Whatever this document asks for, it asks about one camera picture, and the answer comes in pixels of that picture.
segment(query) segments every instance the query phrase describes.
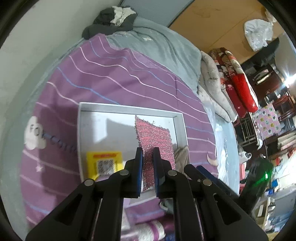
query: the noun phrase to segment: purple bedsheet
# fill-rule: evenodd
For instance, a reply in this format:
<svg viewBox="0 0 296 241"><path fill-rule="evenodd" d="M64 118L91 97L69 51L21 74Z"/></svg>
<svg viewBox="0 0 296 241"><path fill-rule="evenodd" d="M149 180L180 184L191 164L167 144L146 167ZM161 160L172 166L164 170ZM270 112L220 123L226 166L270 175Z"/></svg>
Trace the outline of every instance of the purple bedsheet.
<svg viewBox="0 0 296 241"><path fill-rule="evenodd" d="M207 153L215 158L215 137L200 100L180 78L152 59L130 49L111 47L104 35L84 42L55 69L32 116L38 118L47 136L68 147L76 146L79 102L182 112L190 163L218 175L217 168L207 162ZM21 192L27 220L33 225L80 184L77 155L52 144L54 139L46 141L45 149L24 147L22 154ZM146 221L145 217L163 215L158 203L151 203L154 207L148 214L130 208L129 218Z"/></svg>

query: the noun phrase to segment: blue stripe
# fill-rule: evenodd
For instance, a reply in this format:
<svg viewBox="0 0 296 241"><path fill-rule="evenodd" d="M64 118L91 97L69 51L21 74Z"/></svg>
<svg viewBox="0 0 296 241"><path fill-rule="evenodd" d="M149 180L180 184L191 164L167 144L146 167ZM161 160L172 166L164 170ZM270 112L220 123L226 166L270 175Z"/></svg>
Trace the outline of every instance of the blue stripe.
<svg viewBox="0 0 296 241"><path fill-rule="evenodd" d="M117 103L116 101L111 100L111 99L108 99L107 97L105 97L105 96L99 94L98 92L94 91L94 90L91 89L91 88L87 88L87 87L84 87L84 86L78 86L78 85L73 84L73 83L72 83L72 82L66 77L66 75L63 73L63 71L62 71L59 67L57 67L57 69L62 73L63 77L64 77L64 78L67 80L67 82L69 82L72 86L77 87L77 88L81 88L81 89L90 90L90 91L93 92L94 94L100 96L101 98L103 98L103 99L105 99L105 100L107 100L107 101L110 101L110 102L112 102L112 103L114 103L114 104L119 104L119 103Z"/></svg>
<svg viewBox="0 0 296 241"><path fill-rule="evenodd" d="M91 48L92 48L94 54L95 54L96 56L98 56L99 58L101 58L101 56L99 56L99 55L96 53L96 51L94 50L94 47L93 47L93 45L92 45L92 42L91 42L90 40L89 40L89 42L91 43ZM124 59L126 59L127 62L128 62L128 59L127 59L126 57L124 57L124 56L119 56L119 57L104 57L104 58L112 58L112 59L116 59L116 58L124 58ZM199 102L197 99L194 99L194 98L192 98L192 97L190 97L190 96L184 94L184 93L183 93L182 91L180 91L179 89L176 89L176 86L169 85L169 84L163 82L161 79L159 79L157 76L155 76L155 75L154 75L152 72L150 72L149 70L132 69L131 66L129 66L129 67L130 67L130 69L133 70L133 71L146 71L146 72L149 72L149 73L151 73L156 79L158 79L161 83L163 83L163 84L165 84L165 85L167 85L167 86L173 87L175 90L178 90L178 91L179 91L181 94L183 94L184 96L186 96L186 97L188 97L188 98L190 98L190 99L192 99L192 100L195 100L195 101Z"/></svg>
<svg viewBox="0 0 296 241"><path fill-rule="evenodd" d="M33 210L35 210L35 211L37 211L37 212L40 212L40 213L43 213L43 214L46 214L46 215L48 215L48 214L50 213L50 211L47 211L47 210L44 210L44 209L38 208L38 207L36 207L36 206L30 204L30 203L29 203L28 201L26 201L26 200L24 200L24 203L25 203L26 205L28 205L29 208L31 208L31 209L33 209Z"/></svg>
<svg viewBox="0 0 296 241"><path fill-rule="evenodd" d="M210 132L210 131L205 131L205 130L200 130L200 129L197 129L197 128L194 128L194 127L190 127L190 126L185 126L186 128L189 128L189 129L193 129L193 130L196 130L196 131L201 131L201 132L207 132L207 133L210 133L210 134L213 134L213 132Z"/></svg>

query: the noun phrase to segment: clear plastic sheet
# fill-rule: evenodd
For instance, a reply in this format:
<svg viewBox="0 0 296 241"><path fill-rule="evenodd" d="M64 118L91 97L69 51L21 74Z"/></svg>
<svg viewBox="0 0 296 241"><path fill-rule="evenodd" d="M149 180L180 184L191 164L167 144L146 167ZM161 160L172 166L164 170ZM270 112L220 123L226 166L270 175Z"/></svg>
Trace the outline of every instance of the clear plastic sheet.
<svg viewBox="0 0 296 241"><path fill-rule="evenodd" d="M232 123L226 122L215 114L214 105L203 102L214 130L216 157L218 161L218 178L234 192L239 193L239 155Z"/></svg>
<svg viewBox="0 0 296 241"><path fill-rule="evenodd" d="M273 36L272 24L262 19L253 19L244 24L244 34L254 52L266 47Z"/></svg>

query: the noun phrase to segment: dark gray cloth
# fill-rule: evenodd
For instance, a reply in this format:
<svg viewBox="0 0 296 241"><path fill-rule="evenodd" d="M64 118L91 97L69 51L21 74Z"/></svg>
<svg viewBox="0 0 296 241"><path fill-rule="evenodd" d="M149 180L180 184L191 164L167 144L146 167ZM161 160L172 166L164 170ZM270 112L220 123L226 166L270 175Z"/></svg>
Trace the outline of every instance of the dark gray cloth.
<svg viewBox="0 0 296 241"><path fill-rule="evenodd" d="M111 23L111 20L114 19L114 9L112 7L106 8L95 18L92 25L83 30L82 37L84 39L90 39L98 33L110 35L117 31L131 31L133 30L133 23L137 16L137 13L131 14L120 26L115 26Z"/></svg>

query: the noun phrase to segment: white wall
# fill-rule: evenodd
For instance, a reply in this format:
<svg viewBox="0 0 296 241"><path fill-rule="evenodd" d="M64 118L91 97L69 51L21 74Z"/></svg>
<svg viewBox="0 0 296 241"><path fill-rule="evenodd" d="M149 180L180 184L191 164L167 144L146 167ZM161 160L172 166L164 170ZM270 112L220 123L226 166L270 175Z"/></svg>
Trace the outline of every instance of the white wall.
<svg viewBox="0 0 296 241"><path fill-rule="evenodd" d="M124 0L140 17L168 26L191 0Z"/></svg>
<svg viewBox="0 0 296 241"><path fill-rule="evenodd" d="M102 9L119 1L39 0L22 17L0 49L0 125L32 69L61 43L70 47Z"/></svg>
<svg viewBox="0 0 296 241"><path fill-rule="evenodd" d="M83 29L102 9L118 3L119 0L39 0L23 16L0 49L0 135L4 126L3 136L7 135L10 122L18 116L47 67L81 38ZM22 131L18 138L21 143ZM4 163L3 142L0 192L14 231L25 240L28 227L18 181L21 152Z"/></svg>
<svg viewBox="0 0 296 241"><path fill-rule="evenodd" d="M275 54L276 67L283 74L283 76L289 77L296 74L296 52L294 46L290 42L287 34L283 34L279 37L279 48ZM291 94L296 94L296 82L290 84Z"/></svg>

